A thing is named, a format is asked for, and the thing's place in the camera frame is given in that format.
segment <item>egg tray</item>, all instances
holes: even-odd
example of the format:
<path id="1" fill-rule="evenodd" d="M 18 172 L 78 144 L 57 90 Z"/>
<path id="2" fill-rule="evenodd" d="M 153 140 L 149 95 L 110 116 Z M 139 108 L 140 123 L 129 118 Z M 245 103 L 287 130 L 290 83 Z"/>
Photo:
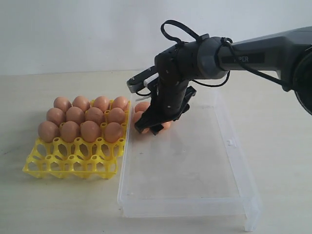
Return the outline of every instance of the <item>egg tray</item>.
<path id="1" fill-rule="evenodd" d="M 104 112 L 105 121 L 108 113 L 109 111 Z M 91 175 L 98 175 L 101 178 L 110 179 L 118 171 L 117 157 L 123 155 L 126 143 L 129 110 L 125 111 L 125 114 L 126 120 L 121 125 L 123 136 L 115 143 L 109 143 L 103 138 L 107 122 L 100 126 L 101 137 L 92 143 L 84 141 L 81 137 L 77 137 L 72 143 L 67 143 L 60 137 L 54 138 L 51 143 L 37 138 L 26 159 L 23 172 L 36 178 L 44 178 L 47 175 L 57 178 L 66 178 L 70 175 L 89 178 Z"/>

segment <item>transparent plastic box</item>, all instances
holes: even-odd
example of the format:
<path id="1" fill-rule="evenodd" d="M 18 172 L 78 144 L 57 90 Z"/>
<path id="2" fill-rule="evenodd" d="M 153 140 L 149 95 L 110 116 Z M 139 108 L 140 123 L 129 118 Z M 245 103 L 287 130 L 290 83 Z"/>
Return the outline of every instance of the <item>transparent plastic box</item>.
<path id="1" fill-rule="evenodd" d="M 132 96 L 132 110 L 138 96 Z M 246 215 L 256 228 L 262 205 L 221 93 L 204 89 L 169 130 L 129 134 L 118 192 L 126 217 Z"/>

